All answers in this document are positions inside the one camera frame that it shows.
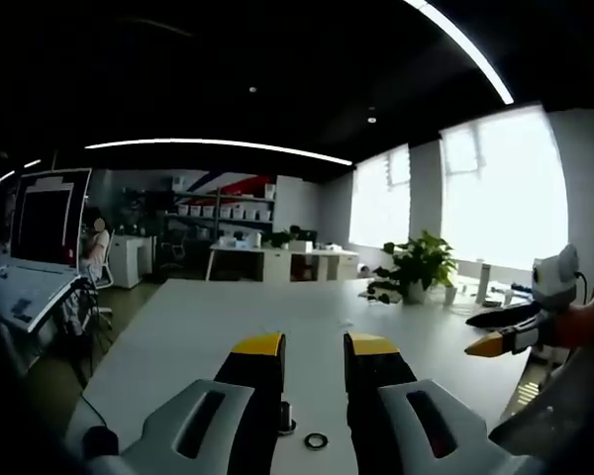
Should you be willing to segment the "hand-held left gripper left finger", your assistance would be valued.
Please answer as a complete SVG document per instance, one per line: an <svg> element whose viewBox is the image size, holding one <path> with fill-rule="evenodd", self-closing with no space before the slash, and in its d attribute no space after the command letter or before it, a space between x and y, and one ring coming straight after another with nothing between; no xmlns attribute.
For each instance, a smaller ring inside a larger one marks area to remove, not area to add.
<svg viewBox="0 0 594 475"><path fill-rule="evenodd" d="M216 376L191 383L153 411L121 448L103 426L86 433L90 474L268 474L279 435L285 336L247 338Z"/></svg>

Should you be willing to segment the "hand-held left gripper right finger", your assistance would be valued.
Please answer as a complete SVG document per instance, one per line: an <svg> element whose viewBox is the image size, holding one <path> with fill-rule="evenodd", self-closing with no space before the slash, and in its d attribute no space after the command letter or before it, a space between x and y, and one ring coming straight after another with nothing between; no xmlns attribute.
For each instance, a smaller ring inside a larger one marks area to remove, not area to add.
<svg viewBox="0 0 594 475"><path fill-rule="evenodd" d="M542 474L530 455L493 442L485 421L388 339L344 335L347 425L361 474Z"/></svg>

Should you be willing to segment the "person's right hand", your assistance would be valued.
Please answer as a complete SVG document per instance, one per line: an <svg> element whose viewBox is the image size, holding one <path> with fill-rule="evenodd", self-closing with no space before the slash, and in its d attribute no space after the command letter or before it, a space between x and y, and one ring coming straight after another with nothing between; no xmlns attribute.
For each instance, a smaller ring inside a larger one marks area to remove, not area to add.
<svg viewBox="0 0 594 475"><path fill-rule="evenodd" d="M555 320L556 342L565 348L588 345L594 340L594 299L585 306L571 306Z"/></svg>

